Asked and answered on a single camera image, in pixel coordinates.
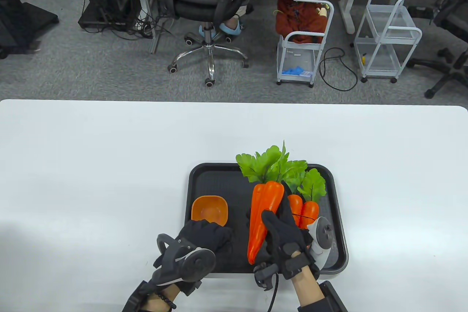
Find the orange bowl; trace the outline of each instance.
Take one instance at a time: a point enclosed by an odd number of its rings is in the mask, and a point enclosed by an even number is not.
[[[227,223],[227,202],[221,196],[201,196],[192,204],[192,220],[207,220],[224,227]]]

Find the black tray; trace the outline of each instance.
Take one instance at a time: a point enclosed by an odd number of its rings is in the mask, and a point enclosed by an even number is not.
[[[320,200],[320,215],[326,217],[333,224],[334,229],[332,249],[321,274],[335,275],[344,270],[348,264],[348,250],[341,224],[335,184],[333,176],[325,167],[309,165],[308,169],[311,168],[317,168],[325,179],[327,196]],[[189,221],[192,216],[192,203],[200,196],[222,196],[229,207],[226,226],[234,231],[234,250],[228,262],[217,262],[214,270],[216,273],[252,273],[253,271],[253,266],[247,261],[249,220],[246,214],[250,208],[255,185],[256,183],[249,183],[247,178],[242,176],[237,163],[202,163],[190,172],[185,222]]]

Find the black sleeve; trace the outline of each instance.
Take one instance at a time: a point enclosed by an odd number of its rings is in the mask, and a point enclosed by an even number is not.
[[[298,307],[297,310],[299,312],[335,312],[333,304],[328,299],[328,297],[314,302],[313,304],[304,307]]]

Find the bracelet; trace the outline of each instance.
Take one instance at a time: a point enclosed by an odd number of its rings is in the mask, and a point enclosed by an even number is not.
[[[172,302],[171,300],[169,300],[164,295],[162,295],[162,293],[158,292],[157,295],[159,296],[160,299],[162,299],[166,304],[169,305],[169,312],[171,312],[172,310],[175,310],[177,308],[176,304],[174,302]]]

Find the chair base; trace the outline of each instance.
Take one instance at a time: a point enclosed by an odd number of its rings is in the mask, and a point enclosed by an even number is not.
[[[242,67],[243,68],[248,68],[249,67],[249,58],[242,53],[241,50],[238,48],[230,48],[228,46],[224,46],[221,44],[216,44],[216,41],[219,40],[222,37],[221,33],[217,33],[214,38],[211,38],[211,29],[212,29],[212,24],[211,23],[204,23],[203,24],[203,31],[204,31],[204,40],[200,40],[198,35],[195,35],[194,33],[187,33],[185,35],[185,43],[187,45],[194,45],[194,48],[188,51],[184,51],[179,53],[174,60],[172,60],[171,64],[167,67],[167,70],[169,73],[176,73],[177,72],[177,63],[179,62],[180,59],[184,58],[185,56],[189,56],[192,53],[198,52],[198,51],[205,51],[207,57],[208,57],[208,77],[205,79],[205,85],[207,87],[213,86],[215,80],[216,80],[216,73],[215,73],[215,65],[214,65],[214,51],[216,49],[222,50],[222,51],[228,51],[235,53],[239,56],[242,57]]]
[[[406,64],[407,67],[412,68],[415,65],[425,66],[443,73],[442,78],[430,89],[424,93],[425,98],[433,98],[434,95],[449,81],[456,80],[466,88],[468,88],[468,66],[464,66],[468,60],[468,50],[462,53],[458,59],[453,61],[453,55],[448,48],[439,50],[438,56],[444,57],[447,63],[433,61],[433,60],[420,60],[412,58]]]

